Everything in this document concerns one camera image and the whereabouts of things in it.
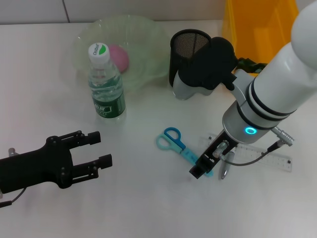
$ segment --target bottle label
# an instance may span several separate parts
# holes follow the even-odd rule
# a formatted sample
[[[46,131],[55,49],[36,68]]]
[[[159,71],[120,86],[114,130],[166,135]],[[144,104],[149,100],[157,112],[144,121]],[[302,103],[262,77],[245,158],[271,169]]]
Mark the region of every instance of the bottle label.
[[[97,113],[103,118],[115,118],[125,109],[123,92],[117,99],[110,102],[101,102],[93,98]]]

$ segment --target pink ball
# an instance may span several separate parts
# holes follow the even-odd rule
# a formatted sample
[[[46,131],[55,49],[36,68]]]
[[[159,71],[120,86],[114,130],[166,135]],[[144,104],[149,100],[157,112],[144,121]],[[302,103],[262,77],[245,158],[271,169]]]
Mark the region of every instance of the pink ball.
[[[120,73],[124,72],[129,66],[129,56],[127,52],[118,45],[109,45],[110,58],[117,66]]]

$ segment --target yellow container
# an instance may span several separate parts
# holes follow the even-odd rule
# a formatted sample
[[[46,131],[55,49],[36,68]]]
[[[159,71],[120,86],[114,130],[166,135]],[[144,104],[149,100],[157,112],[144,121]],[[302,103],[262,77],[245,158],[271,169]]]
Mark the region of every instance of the yellow container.
[[[269,63],[291,41],[295,0],[226,0],[222,36],[237,58]]]

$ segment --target pen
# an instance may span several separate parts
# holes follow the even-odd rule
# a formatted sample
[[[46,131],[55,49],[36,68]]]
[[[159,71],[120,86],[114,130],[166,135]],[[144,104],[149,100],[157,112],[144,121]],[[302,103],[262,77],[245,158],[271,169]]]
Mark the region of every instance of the pen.
[[[232,162],[234,155],[235,154],[233,151],[228,152],[228,154],[226,156],[226,161]],[[226,175],[228,174],[228,171],[229,171],[229,167],[230,167],[230,165],[228,163],[226,163],[226,162],[223,162],[223,163],[225,163],[225,164],[224,164],[223,170],[222,170],[222,175],[221,175],[222,179],[224,179],[226,177]]]

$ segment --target blue led light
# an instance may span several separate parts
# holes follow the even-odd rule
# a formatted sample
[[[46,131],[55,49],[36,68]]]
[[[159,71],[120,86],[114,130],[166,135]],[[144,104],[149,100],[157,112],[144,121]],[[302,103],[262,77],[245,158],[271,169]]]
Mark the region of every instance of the blue led light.
[[[253,128],[253,127],[246,127],[246,128],[244,129],[244,131],[245,131],[247,134],[249,134],[249,135],[254,135],[255,133],[258,132],[258,131],[257,131],[255,128]]]

